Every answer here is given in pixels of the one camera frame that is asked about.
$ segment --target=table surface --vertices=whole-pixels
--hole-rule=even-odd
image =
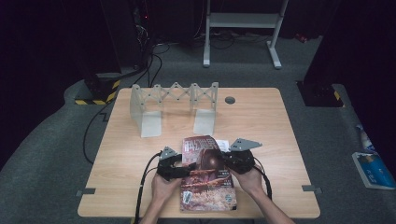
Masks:
[[[197,135],[193,133],[194,114],[190,112],[189,99],[166,99],[162,108],[162,135],[141,138],[130,116],[131,92],[132,89],[122,89],[118,94],[86,186],[95,189],[95,193],[82,195],[78,208],[82,217],[134,217],[140,179],[149,159],[165,146],[181,153],[182,139]],[[227,96],[234,97],[235,103],[228,105],[224,101]],[[200,107],[205,108],[205,102],[200,103]],[[290,217],[319,216],[315,193],[302,188],[311,183],[278,89],[219,88],[212,136],[228,140],[230,144],[238,137],[263,143],[262,147],[251,150],[271,181],[275,204]],[[157,163],[158,160],[154,160],[150,167],[156,167]],[[150,172],[146,180],[141,217],[151,199],[150,182],[154,173]],[[178,189],[161,217],[263,217],[234,177],[233,182],[238,204],[236,211],[181,212]]]

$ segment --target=gray carpet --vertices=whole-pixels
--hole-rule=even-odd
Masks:
[[[321,215],[296,219],[297,223],[396,223],[396,192],[366,189],[351,154],[361,151],[355,125],[359,120],[342,85],[334,85],[346,104],[342,108],[306,107],[295,81],[303,80],[320,39],[302,44],[278,40],[276,50],[283,68],[275,70],[264,42],[238,40],[227,49],[211,52],[210,68],[202,67],[203,48],[181,45],[157,47],[163,67],[154,83],[170,86],[192,82],[221,87],[275,87],[280,89],[291,125],[311,182],[322,189],[317,194]],[[213,41],[216,47],[227,42]],[[154,58],[150,77],[159,67]],[[131,86],[137,77],[124,79]],[[92,166],[82,154],[82,138],[100,105],[74,105],[82,82],[65,93],[64,106],[45,119],[21,143],[0,173],[0,223],[130,223],[129,218],[86,218],[77,213],[79,189],[84,189]],[[138,84],[147,87],[147,77]],[[105,112],[111,113],[112,105]],[[94,160],[106,122],[96,118],[87,135],[88,156]],[[263,223],[263,220],[165,219],[161,223]]]

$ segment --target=book cover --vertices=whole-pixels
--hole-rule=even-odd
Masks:
[[[355,152],[352,158],[366,188],[396,189],[393,176],[378,155]]]
[[[181,211],[236,210],[233,178],[220,153],[209,135],[183,139],[182,165],[196,162],[196,169],[182,179]]]

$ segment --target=white frame stand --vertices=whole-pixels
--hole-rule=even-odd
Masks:
[[[185,96],[190,97],[190,112],[196,109],[193,132],[198,134],[213,135],[216,120],[216,105],[218,102],[219,83],[213,82],[206,90],[192,83],[189,88],[183,88],[175,82],[170,88],[163,88],[157,84],[151,89],[141,89],[138,85],[132,86],[130,113],[131,118],[137,123],[141,137],[155,137],[162,133],[162,111],[148,111],[146,103],[153,100],[158,107],[163,107],[166,97],[180,100]],[[204,99],[210,101],[210,108],[198,109],[197,106]]]
[[[245,27],[245,28],[274,28],[273,38],[267,41],[275,69],[281,69],[282,64],[275,50],[275,44],[279,30],[285,16],[289,0],[283,0],[279,13],[257,14],[257,13],[211,13],[210,0],[207,0],[204,67],[210,66],[210,27]]]

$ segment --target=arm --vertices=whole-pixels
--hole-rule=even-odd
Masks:
[[[254,200],[260,210],[262,210],[262,213],[269,223],[294,223],[265,194],[262,188],[262,175],[257,170],[251,169],[243,175],[239,175],[233,170],[231,170],[231,172],[236,179],[238,179],[241,188]]]
[[[172,196],[175,189],[180,186],[180,183],[180,178],[167,181],[160,175],[155,174],[151,182],[152,200],[148,206],[146,214],[140,221],[140,224],[157,223],[158,217],[163,210],[163,207],[166,205],[166,202]]]

